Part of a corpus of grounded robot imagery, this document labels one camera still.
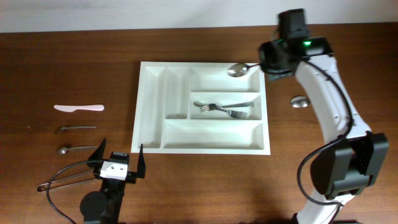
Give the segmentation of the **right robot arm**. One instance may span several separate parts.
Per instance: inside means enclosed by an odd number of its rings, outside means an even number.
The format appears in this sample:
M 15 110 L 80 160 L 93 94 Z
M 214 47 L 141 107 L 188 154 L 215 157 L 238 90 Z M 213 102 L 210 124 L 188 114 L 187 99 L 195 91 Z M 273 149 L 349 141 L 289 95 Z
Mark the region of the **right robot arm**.
M 314 186 L 292 223 L 332 223 L 372 186 L 389 143 L 356 111 L 324 37 L 312 37 L 303 9 L 278 15 L 259 62 L 142 62 L 132 152 L 268 155 L 266 80 L 294 77 L 320 123 L 324 145 L 305 157 Z

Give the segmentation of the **small metal teaspoon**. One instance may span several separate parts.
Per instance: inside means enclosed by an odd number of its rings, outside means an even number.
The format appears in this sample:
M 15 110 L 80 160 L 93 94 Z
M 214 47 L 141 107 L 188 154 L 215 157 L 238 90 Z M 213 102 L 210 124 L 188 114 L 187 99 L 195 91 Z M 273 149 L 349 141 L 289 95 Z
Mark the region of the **small metal teaspoon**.
M 68 152 L 72 151 L 84 151 L 84 150 L 91 150 L 91 149 L 96 149 L 96 146 L 77 146 L 77 147 L 61 147 L 57 152 L 60 155 L 66 154 Z
M 96 129 L 96 126 L 63 126 L 59 128 L 55 134 L 60 134 L 68 130 L 76 130 L 76 129 Z

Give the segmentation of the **white handled fork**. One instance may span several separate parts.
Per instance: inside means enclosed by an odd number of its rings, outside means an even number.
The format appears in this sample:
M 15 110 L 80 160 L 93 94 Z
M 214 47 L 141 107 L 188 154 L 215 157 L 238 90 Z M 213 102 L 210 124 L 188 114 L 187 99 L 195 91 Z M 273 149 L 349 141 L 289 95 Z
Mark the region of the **white handled fork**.
M 227 109 L 224 109 L 224 108 L 220 108 L 220 109 L 213 110 L 213 111 L 224 112 L 231 118 L 243 119 L 243 118 L 247 118 L 248 117 L 248 113 L 242 112 L 242 111 L 227 110 Z

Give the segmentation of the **metal tongs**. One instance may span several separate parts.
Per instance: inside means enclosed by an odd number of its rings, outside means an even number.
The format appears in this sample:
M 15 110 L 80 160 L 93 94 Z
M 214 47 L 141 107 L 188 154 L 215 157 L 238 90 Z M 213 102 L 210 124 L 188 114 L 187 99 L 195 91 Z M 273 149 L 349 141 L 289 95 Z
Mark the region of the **metal tongs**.
M 48 182 L 46 182 L 44 184 L 40 184 L 36 188 L 36 191 L 38 193 L 44 193 L 47 191 L 47 189 L 50 189 L 50 190 L 60 189 L 63 187 L 69 187 L 69 186 L 73 186 L 73 185 L 88 183 L 88 182 L 91 182 L 92 180 L 95 180 L 95 177 L 93 175 L 93 169 L 90 169 L 90 170 L 86 170 L 83 172 L 79 172 L 77 174 L 62 177 L 61 179 L 54 180 L 50 186 L 49 186 Z

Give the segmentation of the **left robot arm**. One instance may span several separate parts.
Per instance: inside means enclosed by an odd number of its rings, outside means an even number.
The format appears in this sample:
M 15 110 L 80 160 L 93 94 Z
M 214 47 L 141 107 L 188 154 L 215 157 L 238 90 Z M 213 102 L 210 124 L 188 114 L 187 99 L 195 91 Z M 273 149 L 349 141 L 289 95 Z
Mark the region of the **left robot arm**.
M 146 175 L 142 146 L 135 172 L 129 170 L 128 153 L 114 151 L 109 159 L 105 159 L 105 147 L 104 139 L 88 158 L 88 167 L 93 168 L 94 177 L 102 184 L 98 191 L 87 193 L 81 200 L 80 212 L 84 223 L 118 223 L 126 185 L 135 184 L 137 179 Z

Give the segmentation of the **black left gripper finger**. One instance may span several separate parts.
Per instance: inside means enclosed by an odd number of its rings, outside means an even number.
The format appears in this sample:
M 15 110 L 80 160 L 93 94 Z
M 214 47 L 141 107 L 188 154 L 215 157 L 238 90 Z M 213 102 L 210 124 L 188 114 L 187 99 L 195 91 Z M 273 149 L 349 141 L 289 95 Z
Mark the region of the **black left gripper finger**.
M 89 161 L 100 161 L 103 158 L 104 150 L 106 147 L 106 139 L 103 139 L 99 147 L 88 158 Z
M 139 158 L 137 161 L 137 178 L 144 179 L 146 176 L 146 163 L 144 159 L 144 146 L 140 145 L 139 149 Z

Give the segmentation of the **large metal spoon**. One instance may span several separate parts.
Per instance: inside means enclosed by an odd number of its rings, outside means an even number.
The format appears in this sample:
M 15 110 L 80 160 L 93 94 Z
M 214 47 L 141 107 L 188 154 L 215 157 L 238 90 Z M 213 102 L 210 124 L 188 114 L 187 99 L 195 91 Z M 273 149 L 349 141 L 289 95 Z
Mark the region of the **large metal spoon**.
M 259 63 L 248 65 L 246 63 L 236 63 L 227 69 L 227 74 L 231 77 L 242 77 L 247 74 L 250 68 L 258 66 Z
M 310 105 L 310 100 L 306 96 L 296 96 L 290 100 L 293 108 L 306 108 Z

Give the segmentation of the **metal fork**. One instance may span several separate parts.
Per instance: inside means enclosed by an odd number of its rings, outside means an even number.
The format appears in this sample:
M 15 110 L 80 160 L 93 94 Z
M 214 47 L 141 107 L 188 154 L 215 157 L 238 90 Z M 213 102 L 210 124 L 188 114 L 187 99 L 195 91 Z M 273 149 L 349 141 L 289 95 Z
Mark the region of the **metal fork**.
M 206 111 L 217 110 L 220 108 L 254 107 L 254 102 L 249 101 L 249 102 L 244 102 L 244 103 L 220 106 L 220 105 L 217 105 L 216 103 L 204 104 L 204 103 L 200 103 L 198 101 L 194 101 L 193 105 L 196 107 L 199 107 L 200 112 L 206 112 Z

